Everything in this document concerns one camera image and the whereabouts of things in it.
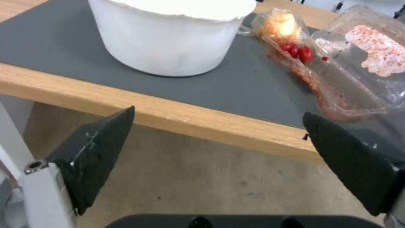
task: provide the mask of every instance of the gray carpet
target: gray carpet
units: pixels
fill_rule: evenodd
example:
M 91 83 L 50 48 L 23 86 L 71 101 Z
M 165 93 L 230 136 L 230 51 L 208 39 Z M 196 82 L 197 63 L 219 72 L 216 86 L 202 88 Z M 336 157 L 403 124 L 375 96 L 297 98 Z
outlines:
M 24 134 L 42 158 L 98 116 L 36 103 Z M 327 166 L 134 126 L 79 228 L 133 213 L 370 216 Z

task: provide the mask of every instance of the gray table surface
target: gray table surface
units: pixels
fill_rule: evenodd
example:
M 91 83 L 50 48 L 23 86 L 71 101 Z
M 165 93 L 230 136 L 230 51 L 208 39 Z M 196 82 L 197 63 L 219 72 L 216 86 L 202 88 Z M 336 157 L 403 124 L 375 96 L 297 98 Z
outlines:
M 254 37 L 236 36 L 222 64 L 208 73 L 171 78 L 113 58 L 84 0 L 45 2 L 0 23 L 0 34 L 4 63 L 299 128 L 305 111 L 319 112 L 308 87 L 267 58 Z M 339 124 L 385 153 L 405 158 L 397 150 L 405 147 L 403 114 Z

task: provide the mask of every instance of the red berry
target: red berry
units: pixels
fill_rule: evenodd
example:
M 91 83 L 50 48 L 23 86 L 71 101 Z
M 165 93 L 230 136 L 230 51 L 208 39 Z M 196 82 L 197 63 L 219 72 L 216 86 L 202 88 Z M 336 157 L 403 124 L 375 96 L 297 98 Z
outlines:
M 286 52 L 289 52 L 291 50 L 292 45 L 293 45 L 292 43 L 281 43 L 281 44 L 279 44 L 281 50 L 286 51 Z
M 297 58 L 298 56 L 298 45 L 297 44 L 293 44 L 291 50 L 288 52 L 293 58 Z
M 311 48 L 308 46 L 302 46 L 298 49 L 298 56 L 302 63 L 309 61 L 312 59 L 312 51 Z

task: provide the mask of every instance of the wooden table edge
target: wooden table edge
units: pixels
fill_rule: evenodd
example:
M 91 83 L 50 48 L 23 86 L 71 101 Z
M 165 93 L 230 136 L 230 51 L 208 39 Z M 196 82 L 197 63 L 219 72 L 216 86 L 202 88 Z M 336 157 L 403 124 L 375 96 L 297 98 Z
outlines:
M 258 4 L 256 11 L 268 9 L 268 5 Z M 294 5 L 292 8 L 294 7 L 297 11 L 311 9 L 308 6 L 297 8 Z M 323 162 L 310 140 L 302 140 L 306 133 L 304 129 L 5 63 L 0 63 L 0 93 L 101 116 L 134 105 L 135 123 L 140 125 L 272 154 Z

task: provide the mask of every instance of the plastic container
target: plastic container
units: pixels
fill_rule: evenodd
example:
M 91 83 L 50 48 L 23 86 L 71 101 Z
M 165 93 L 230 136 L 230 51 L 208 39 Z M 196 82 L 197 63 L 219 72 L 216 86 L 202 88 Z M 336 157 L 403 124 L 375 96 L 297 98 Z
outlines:
M 151 74 L 190 76 L 217 67 L 255 0 L 89 0 L 103 43 Z
M 268 55 L 309 84 L 331 118 L 387 113 L 405 104 L 405 25 L 397 20 L 354 6 L 326 29 L 300 36 L 299 45 L 313 52 L 305 64 L 282 51 L 270 35 L 262 39 Z

